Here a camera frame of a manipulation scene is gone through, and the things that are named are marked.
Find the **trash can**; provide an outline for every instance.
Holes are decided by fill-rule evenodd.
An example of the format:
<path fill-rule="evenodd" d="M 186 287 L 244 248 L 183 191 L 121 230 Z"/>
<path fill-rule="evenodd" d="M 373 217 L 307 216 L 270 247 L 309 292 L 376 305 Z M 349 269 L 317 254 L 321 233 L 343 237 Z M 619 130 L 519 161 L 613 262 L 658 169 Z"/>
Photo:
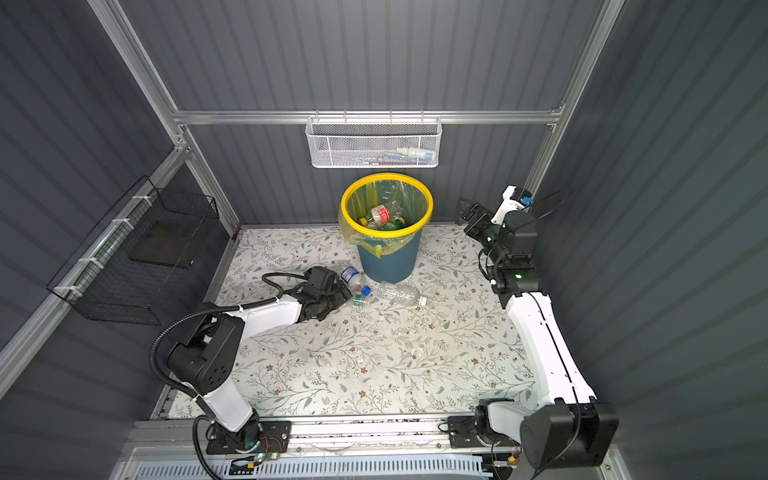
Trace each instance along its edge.
<path fill-rule="evenodd" d="M 402 205 L 405 228 L 374 230 L 357 219 L 368 217 L 372 208 L 397 200 Z M 413 271 L 419 241 L 432 216 L 432 194 L 418 180 L 402 174 L 374 174 L 346 189 L 339 208 L 339 227 L 344 237 L 357 245 L 362 269 L 376 282 L 398 283 Z"/>

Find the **black wire basket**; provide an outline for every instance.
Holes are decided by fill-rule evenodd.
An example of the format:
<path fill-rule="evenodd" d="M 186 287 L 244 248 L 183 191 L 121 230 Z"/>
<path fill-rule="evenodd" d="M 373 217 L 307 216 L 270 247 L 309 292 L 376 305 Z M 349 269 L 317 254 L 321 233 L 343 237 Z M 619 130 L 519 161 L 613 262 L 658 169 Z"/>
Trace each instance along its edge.
<path fill-rule="evenodd" d="M 212 197 L 153 189 L 91 257 L 73 254 L 74 281 L 61 284 L 62 266 L 48 290 L 90 320 L 161 325 L 218 218 Z"/>

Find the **white floral surface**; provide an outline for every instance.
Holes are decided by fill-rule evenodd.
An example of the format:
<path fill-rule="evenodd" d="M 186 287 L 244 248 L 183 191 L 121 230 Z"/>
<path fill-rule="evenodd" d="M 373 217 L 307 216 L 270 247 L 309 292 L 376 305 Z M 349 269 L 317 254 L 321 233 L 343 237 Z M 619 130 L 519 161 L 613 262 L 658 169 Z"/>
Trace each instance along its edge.
<path fill-rule="evenodd" d="M 254 336 L 232 371 L 238 388 L 259 414 L 272 416 L 467 412 L 479 398 L 499 396 L 534 408 L 525 351 L 478 271 L 478 249 L 459 227 L 425 227 L 404 283 L 429 298 L 426 307 L 375 298 L 359 310 L 348 302 L 322 322 Z M 260 279 L 266 272 L 343 260 L 359 267 L 357 257 L 338 228 L 247 230 L 217 304 L 267 298 L 273 289 Z M 170 417 L 199 412 L 177 395 Z"/>

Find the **yellow trash can rim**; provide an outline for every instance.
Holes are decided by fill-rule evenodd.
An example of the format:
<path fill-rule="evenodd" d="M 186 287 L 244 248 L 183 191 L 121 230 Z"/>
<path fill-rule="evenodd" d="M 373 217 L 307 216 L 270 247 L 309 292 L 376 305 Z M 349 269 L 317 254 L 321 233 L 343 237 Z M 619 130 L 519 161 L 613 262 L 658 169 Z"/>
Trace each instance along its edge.
<path fill-rule="evenodd" d="M 371 228 L 365 228 L 363 225 L 360 225 L 359 223 L 355 222 L 349 215 L 349 212 L 346 211 L 346 205 L 349 202 L 349 197 L 352 196 L 352 194 L 356 192 L 363 185 L 370 184 L 377 180 L 397 180 L 397 181 L 405 182 L 408 185 L 412 185 L 413 187 L 416 188 L 416 190 L 420 191 L 422 195 L 424 195 L 424 197 L 426 197 L 427 213 L 424 214 L 424 217 L 422 217 L 421 220 L 414 223 L 410 227 L 403 228 L 401 230 L 394 230 L 394 231 L 374 230 Z M 432 194 L 429 193 L 429 190 L 427 189 L 427 187 L 425 187 L 423 183 L 416 180 L 415 178 L 411 178 L 403 174 L 374 174 L 374 175 L 369 175 L 368 177 L 363 177 L 357 182 L 355 182 L 354 184 L 349 185 L 349 188 L 346 189 L 346 192 L 344 192 L 344 195 L 342 195 L 341 197 L 341 212 L 342 212 L 342 215 L 344 216 L 344 220 L 346 220 L 348 225 L 350 225 L 353 229 L 357 230 L 363 235 L 368 235 L 369 237 L 375 237 L 375 238 L 398 238 L 398 237 L 404 237 L 406 235 L 410 235 L 411 233 L 418 232 L 421 227 L 424 227 L 426 223 L 429 222 L 429 218 L 432 216 L 433 207 L 434 207 L 434 203 L 432 202 Z"/>

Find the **white mesh basket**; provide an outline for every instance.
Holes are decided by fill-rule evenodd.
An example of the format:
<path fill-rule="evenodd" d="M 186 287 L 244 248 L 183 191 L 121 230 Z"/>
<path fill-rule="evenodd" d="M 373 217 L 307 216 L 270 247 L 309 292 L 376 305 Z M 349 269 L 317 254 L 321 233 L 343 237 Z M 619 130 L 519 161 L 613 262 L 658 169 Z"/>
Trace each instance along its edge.
<path fill-rule="evenodd" d="M 437 167 L 440 119 L 414 123 L 333 123 L 310 117 L 306 139 L 318 168 Z"/>

